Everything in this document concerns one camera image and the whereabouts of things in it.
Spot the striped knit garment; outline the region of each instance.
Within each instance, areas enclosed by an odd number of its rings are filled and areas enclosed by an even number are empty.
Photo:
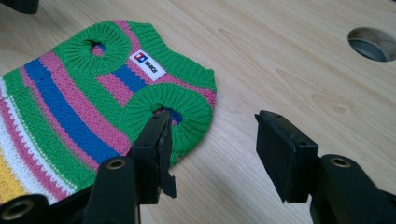
[[[138,65],[147,57],[162,76]],[[164,110],[174,165],[204,137],[215,100],[213,70],[170,50],[152,25],[97,23],[0,77],[0,203],[32,193],[56,203],[86,188]]]

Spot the white label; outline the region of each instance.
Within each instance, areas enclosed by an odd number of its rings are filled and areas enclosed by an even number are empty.
[[[137,64],[153,81],[166,74],[165,70],[141,49],[131,55],[129,59]]]

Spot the wooden table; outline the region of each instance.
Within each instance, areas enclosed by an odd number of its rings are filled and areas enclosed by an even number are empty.
[[[396,193],[396,61],[368,60],[347,41],[358,27],[396,37],[396,2],[42,0],[35,15],[0,5],[0,75],[104,20],[149,22],[216,72],[212,126],[171,170],[177,198],[143,206],[143,223],[312,222],[308,203],[280,201],[256,154],[262,109]]]

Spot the yellow stripe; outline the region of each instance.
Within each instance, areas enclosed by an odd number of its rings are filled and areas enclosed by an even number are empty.
[[[27,193],[20,182],[15,179],[14,174],[7,167],[3,155],[0,154],[0,203],[6,203],[11,199],[25,194]]]

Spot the light wood surface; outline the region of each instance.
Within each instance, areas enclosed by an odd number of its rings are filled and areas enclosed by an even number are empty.
[[[216,72],[210,131],[171,170],[177,198],[143,206],[143,223],[312,223],[308,203],[281,203],[256,154],[262,109],[396,194],[396,62],[365,59],[347,42],[357,27],[396,37],[396,2],[41,0],[35,15],[0,5],[0,75],[104,20],[149,22]]]

